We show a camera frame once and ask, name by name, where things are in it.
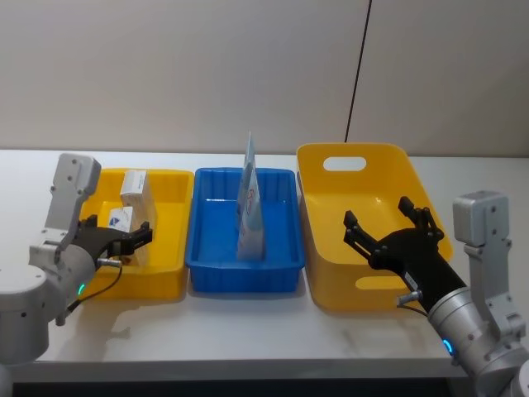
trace yellow tray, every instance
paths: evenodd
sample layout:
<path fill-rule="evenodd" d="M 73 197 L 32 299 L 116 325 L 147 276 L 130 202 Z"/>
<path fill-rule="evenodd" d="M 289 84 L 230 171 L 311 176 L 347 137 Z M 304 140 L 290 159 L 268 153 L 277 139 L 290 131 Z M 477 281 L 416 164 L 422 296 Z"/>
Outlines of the yellow tray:
<path fill-rule="evenodd" d="M 362 157 L 365 167 L 326 170 L 323 163 L 329 157 Z M 298 169 L 305 266 L 314 301 L 332 311 L 394 308 L 396 296 L 408 292 L 406 285 L 394 273 L 371 269 L 343 242 L 343 220 L 346 210 L 352 210 L 377 240 L 412 227 L 398 211 L 398 200 L 406 195 L 416 206 L 429 207 L 443 229 L 406 152 L 388 144 L 308 144 L 298 148 Z M 439 252 L 451 258 L 450 239 L 441 240 Z"/>
<path fill-rule="evenodd" d="M 103 170 L 98 187 L 81 211 L 81 219 L 98 215 L 98 226 L 108 225 L 111 209 L 122 207 L 120 191 L 125 169 Z M 155 239 L 147 245 L 146 266 L 124 266 L 119 282 L 99 295 L 107 299 L 177 299 L 185 291 L 188 272 L 183 263 L 188 231 L 193 173 L 147 170 L 158 213 Z M 83 295 L 97 292 L 112 283 L 118 270 L 102 267 Z"/>

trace white wall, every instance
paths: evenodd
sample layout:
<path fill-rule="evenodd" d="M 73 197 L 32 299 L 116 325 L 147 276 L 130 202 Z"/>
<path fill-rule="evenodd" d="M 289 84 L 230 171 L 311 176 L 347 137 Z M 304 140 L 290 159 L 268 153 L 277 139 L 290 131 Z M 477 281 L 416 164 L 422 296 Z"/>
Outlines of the white wall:
<path fill-rule="evenodd" d="M 368 0 L 2 0 L 0 147 L 342 141 Z"/>
<path fill-rule="evenodd" d="M 374 0 L 349 141 L 529 155 L 529 2 Z"/>

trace table surface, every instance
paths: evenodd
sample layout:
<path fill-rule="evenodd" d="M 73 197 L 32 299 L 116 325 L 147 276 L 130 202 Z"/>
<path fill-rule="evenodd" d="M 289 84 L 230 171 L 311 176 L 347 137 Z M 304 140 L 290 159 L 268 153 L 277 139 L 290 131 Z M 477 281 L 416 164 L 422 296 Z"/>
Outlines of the table surface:
<path fill-rule="evenodd" d="M 82 152 L 103 167 L 195 171 L 241 166 L 243 155 Z M 0 151 L 2 260 L 23 265 L 50 204 L 58 151 Z M 412 158 L 440 215 L 453 230 L 452 200 L 491 189 L 508 194 L 513 247 L 511 291 L 529 318 L 529 159 Z M 297 169 L 295 155 L 257 155 L 259 167 Z M 455 270 L 469 281 L 468 258 L 452 238 Z M 335 315 L 312 301 L 307 279 L 288 297 L 197 295 L 177 303 L 95 301 L 58 328 L 39 361 L 13 368 L 15 381 L 129 381 L 323 377 L 463 376 L 427 320 L 395 309 Z"/>

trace black cable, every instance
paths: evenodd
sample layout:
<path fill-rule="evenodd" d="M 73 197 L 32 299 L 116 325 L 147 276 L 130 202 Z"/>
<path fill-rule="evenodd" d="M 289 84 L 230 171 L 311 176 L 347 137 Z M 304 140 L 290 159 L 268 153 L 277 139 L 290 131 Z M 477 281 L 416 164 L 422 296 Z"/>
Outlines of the black cable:
<path fill-rule="evenodd" d="M 123 273 L 123 266 L 120 266 L 119 267 L 119 273 L 117 273 L 116 279 L 109 286 L 99 290 L 98 292 L 94 292 L 93 294 L 85 296 L 82 299 L 76 299 L 70 306 L 68 306 L 68 311 L 70 313 L 72 313 L 82 302 L 86 302 L 87 300 L 89 300 L 91 298 L 94 298 L 94 297 L 102 294 L 103 292 L 107 292 L 110 288 L 112 288 L 114 285 L 117 284 L 119 279 L 122 277 L 122 273 Z"/>
<path fill-rule="evenodd" d="M 344 140 L 345 143 L 347 143 L 347 138 L 349 137 L 350 118 L 353 115 L 353 104 L 355 103 L 356 87 L 358 87 L 358 78 L 360 77 L 360 65 L 362 65 L 362 56 L 364 55 L 365 37 L 367 36 L 367 26 L 369 25 L 369 15 L 371 14 L 372 2 L 373 0 L 369 0 L 369 6 L 367 7 L 367 15 L 365 16 L 364 36 L 362 37 L 362 46 L 360 47 L 358 67 L 356 68 L 355 86 L 353 87 L 353 98 L 350 101 L 349 119 L 347 120 L 346 138 Z"/>
<path fill-rule="evenodd" d="M 426 312 L 423 312 L 422 310 L 420 309 L 415 309 L 411 306 L 406 306 L 405 304 L 398 304 L 397 305 L 398 308 L 400 309 L 408 309 L 408 310 L 412 310 L 413 312 L 415 313 L 419 313 L 419 314 L 422 314 L 424 317 L 428 317 L 428 314 Z"/>

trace blue led light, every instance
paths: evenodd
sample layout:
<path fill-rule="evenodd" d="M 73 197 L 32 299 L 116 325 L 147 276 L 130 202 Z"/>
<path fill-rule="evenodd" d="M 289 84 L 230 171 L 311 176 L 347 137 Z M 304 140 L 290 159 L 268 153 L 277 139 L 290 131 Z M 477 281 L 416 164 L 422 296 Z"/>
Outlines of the blue led light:
<path fill-rule="evenodd" d="M 443 344 L 445 345 L 446 350 L 448 351 L 448 354 L 450 354 L 451 356 L 454 356 L 454 348 L 452 347 L 452 344 L 448 342 L 448 340 L 446 339 L 443 339 Z"/>

